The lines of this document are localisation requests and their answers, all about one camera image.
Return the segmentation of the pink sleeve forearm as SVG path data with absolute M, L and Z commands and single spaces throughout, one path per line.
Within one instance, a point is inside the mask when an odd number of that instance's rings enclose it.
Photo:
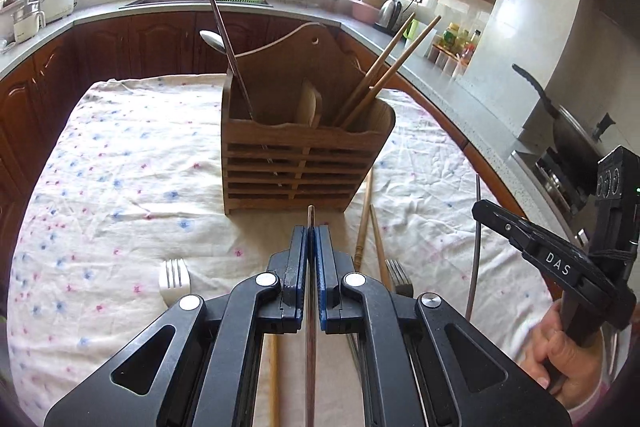
M 588 414 L 606 395 L 608 389 L 610 389 L 610 383 L 604 377 L 602 377 L 596 389 L 593 390 L 593 393 L 587 399 L 582 401 L 582 403 L 576 405 L 576 407 L 572 407 L 568 410 L 573 426 L 580 425 L 580 422 L 588 416 Z

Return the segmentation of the person's right hand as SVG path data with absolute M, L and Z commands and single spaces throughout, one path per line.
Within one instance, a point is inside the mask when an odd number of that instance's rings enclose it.
M 532 329 L 520 366 L 541 387 L 550 390 L 551 377 L 544 361 L 550 362 L 565 376 L 564 383 L 552 395 L 571 410 L 585 404 L 600 387 L 604 344 L 602 334 L 595 333 L 578 346 L 564 333 L 560 311 L 561 301 L 556 300 Z

